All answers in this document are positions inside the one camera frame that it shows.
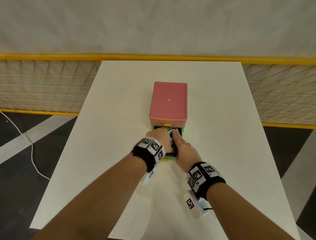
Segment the person's left hand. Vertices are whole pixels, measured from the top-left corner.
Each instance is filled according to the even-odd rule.
[[[173,149],[170,144],[170,136],[165,128],[157,128],[146,133],[147,137],[154,137],[157,139],[165,148],[166,153],[173,152]]]

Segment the pink box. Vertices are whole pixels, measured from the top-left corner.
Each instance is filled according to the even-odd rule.
[[[150,123],[155,126],[184,127],[187,120],[186,83],[155,82],[150,106]]]

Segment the wristband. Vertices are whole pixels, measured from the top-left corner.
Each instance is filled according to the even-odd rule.
[[[205,200],[207,200],[206,193],[210,186],[219,182],[226,183],[222,175],[206,162],[195,163],[191,167],[186,180],[196,198],[204,198]]]
[[[153,137],[145,137],[132,150],[134,156],[144,160],[147,172],[151,172],[155,165],[166,155],[165,148]]]

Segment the person's right arm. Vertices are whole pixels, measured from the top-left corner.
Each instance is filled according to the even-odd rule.
[[[173,132],[173,140],[178,148],[176,163],[188,173],[193,164],[201,162],[202,159],[197,150],[181,137],[178,130]],[[229,240],[293,240],[288,233],[225,183],[212,185],[206,198]]]

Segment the person's left arm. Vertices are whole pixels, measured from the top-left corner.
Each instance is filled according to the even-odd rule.
[[[165,128],[146,136],[171,152]],[[33,240],[107,239],[146,171],[144,160],[129,153],[79,193]]]

